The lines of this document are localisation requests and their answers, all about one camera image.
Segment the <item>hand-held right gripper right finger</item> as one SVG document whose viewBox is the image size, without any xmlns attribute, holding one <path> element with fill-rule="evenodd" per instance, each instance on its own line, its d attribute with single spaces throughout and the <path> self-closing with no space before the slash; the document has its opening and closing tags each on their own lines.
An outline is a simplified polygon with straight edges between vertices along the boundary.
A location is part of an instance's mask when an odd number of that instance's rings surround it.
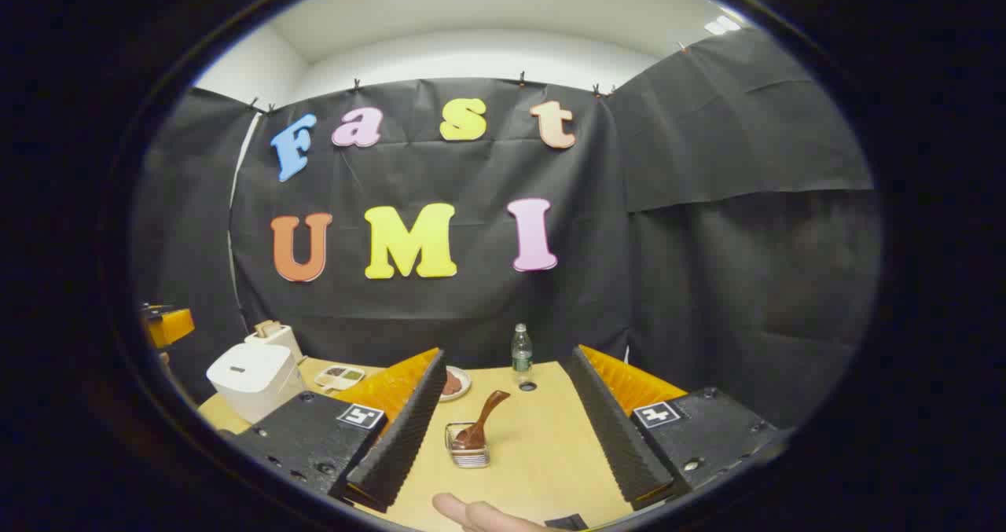
<svg viewBox="0 0 1006 532">
<path fill-rule="evenodd" d="M 686 391 L 578 346 L 563 368 L 619 492 L 635 510 L 722 481 L 789 438 L 725 390 Z"/>
</svg>

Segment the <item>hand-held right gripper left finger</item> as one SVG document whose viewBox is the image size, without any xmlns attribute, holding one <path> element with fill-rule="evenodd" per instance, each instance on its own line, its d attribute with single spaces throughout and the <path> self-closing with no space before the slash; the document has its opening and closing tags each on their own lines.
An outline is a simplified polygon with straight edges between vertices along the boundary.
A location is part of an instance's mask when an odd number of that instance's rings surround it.
<svg viewBox="0 0 1006 532">
<path fill-rule="evenodd" d="M 296 394 L 230 445 L 280 479 L 385 512 L 412 470 L 446 384 L 432 348 L 331 398 Z"/>
</svg>

